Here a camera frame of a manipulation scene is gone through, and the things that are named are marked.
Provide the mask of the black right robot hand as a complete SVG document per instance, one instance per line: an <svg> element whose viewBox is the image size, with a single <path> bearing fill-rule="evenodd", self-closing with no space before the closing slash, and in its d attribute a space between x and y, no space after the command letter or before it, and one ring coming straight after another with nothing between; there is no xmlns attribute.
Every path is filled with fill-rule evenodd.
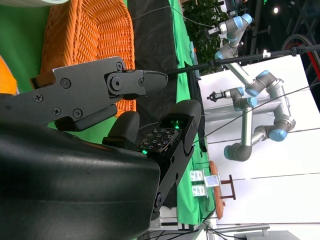
<svg viewBox="0 0 320 240"><path fill-rule="evenodd" d="M1 94L1 239L132 240L146 232L192 157L200 103L176 103L141 142L135 111L119 116L100 144L74 132L167 82L114 56L54 68L32 79L33 91Z"/></svg>

